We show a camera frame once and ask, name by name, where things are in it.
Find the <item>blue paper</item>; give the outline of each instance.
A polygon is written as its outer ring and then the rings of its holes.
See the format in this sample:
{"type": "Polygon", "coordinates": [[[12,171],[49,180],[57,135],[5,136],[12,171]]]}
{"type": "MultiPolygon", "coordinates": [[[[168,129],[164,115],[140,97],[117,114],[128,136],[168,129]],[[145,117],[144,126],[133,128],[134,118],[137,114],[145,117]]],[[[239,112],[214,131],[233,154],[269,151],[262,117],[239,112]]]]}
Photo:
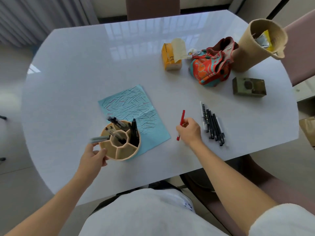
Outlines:
{"type": "Polygon", "coordinates": [[[171,138],[140,85],[104,98],[98,103],[106,118],[112,116],[130,122],[136,119],[141,134],[141,146],[137,155],[171,138]]]}

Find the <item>beige pen holder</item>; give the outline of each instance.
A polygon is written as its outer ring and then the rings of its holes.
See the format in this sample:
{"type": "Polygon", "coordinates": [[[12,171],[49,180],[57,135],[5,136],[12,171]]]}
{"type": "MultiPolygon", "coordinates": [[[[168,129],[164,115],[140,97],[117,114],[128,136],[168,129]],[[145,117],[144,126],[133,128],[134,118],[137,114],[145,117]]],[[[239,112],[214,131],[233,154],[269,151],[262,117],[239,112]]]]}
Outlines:
{"type": "MultiPolygon", "coordinates": [[[[121,122],[126,123],[126,124],[131,123],[125,120],[121,120],[121,122]]],[[[127,142],[123,145],[114,136],[111,136],[110,139],[107,141],[100,142],[99,143],[100,148],[107,149],[106,156],[108,156],[108,158],[113,159],[113,160],[122,161],[122,160],[127,160],[133,157],[134,155],[136,155],[141,146],[141,135],[139,131],[138,131],[139,145],[138,147],[136,147],[130,144],[130,136],[131,136],[130,129],[128,131],[123,131],[119,127],[117,127],[115,124],[112,124],[112,123],[108,124],[106,127],[109,128],[110,126],[115,128],[117,133],[120,134],[122,137],[124,137],[127,140],[127,142]]],[[[105,128],[103,129],[101,136],[108,136],[108,132],[105,130],[105,128]]]]}
{"type": "Polygon", "coordinates": [[[277,60],[283,59],[283,50],[287,41],[287,33],[275,22],[267,19],[251,21],[238,42],[239,48],[232,52],[234,61],[232,69],[237,72],[247,71],[270,56],[277,60]],[[274,47],[273,52],[262,48],[254,39],[266,30],[269,31],[270,40],[274,47]]]}

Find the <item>pink chair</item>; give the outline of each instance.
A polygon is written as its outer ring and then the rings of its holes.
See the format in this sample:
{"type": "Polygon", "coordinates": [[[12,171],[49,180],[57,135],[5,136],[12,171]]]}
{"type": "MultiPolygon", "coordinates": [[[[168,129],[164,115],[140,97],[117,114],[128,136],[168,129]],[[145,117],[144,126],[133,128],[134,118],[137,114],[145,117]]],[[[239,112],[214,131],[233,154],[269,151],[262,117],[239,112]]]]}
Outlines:
{"type": "Polygon", "coordinates": [[[292,85],[295,86],[315,75],[315,10],[285,27],[288,43],[281,60],[292,85]]]}
{"type": "Polygon", "coordinates": [[[126,0],[126,8],[129,21],[180,15],[179,0],[126,0]]]}
{"type": "MultiPolygon", "coordinates": [[[[268,194],[279,204],[293,203],[302,206],[312,214],[315,214],[315,203],[308,198],[291,189],[278,178],[269,174],[267,171],[257,165],[250,155],[240,157],[242,174],[268,194]]],[[[234,220],[224,209],[216,193],[211,192],[189,176],[189,173],[180,175],[183,183],[196,196],[196,198],[215,216],[215,218],[230,232],[233,236],[246,236],[246,234],[236,225],[234,220]]]]}

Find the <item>pen holder compartment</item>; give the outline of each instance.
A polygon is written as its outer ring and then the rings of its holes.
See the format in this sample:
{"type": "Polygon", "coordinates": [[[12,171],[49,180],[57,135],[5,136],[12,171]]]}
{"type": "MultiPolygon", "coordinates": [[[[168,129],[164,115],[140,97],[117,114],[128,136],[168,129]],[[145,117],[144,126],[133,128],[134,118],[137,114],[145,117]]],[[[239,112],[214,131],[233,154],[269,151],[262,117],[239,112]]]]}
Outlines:
{"type": "MultiPolygon", "coordinates": [[[[131,123],[131,122],[128,122],[126,120],[121,120],[121,122],[123,122],[125,124],[131,123]]],[[[123,161],[123,160],[127,160],[127,159],[133,157],[134,155],[136,155],[140,149],[140,146],[141,146],[140,132],[138,131],[139,145],[138,145],[138,147],[136,147],[136,146],[130,144],[130,135],[131,135],[130,129],[128,131],[123,131],[120,128],[118,128],[115,124],[112,124],[112,123],[108,124],[106,127],[109,128],[110,126],[115,128],[117,133],[119,133],[122,137],[124,137],[127,142],[123,145],[114,136],[111,136],[110,139],[107,141],[100,142],[99,143],[100,148],[106,148],[107,149],[106,156],[110,159],[113,159],[113,160],[123,161]]],[[[102,133],[101,133],[101,136],[107,136],[107,135],[108,135],[108,133],[104,128],[102,133]]]]}

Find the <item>orange patterned cloth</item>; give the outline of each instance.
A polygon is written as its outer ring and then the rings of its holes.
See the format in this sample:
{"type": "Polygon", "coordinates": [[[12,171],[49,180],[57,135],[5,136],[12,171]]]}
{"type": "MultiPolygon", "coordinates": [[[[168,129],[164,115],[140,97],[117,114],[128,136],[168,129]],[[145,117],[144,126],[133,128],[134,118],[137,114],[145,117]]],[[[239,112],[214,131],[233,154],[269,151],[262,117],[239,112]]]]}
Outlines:
{"type": "Polygon", "coordinates": [[[193,56],[190,73],[201,85],[215,87],[228,79],[231,72],[232,51],[238,44],[232,37],[221,39],[214,47],[208,47],[201,54],[193,56]]]}

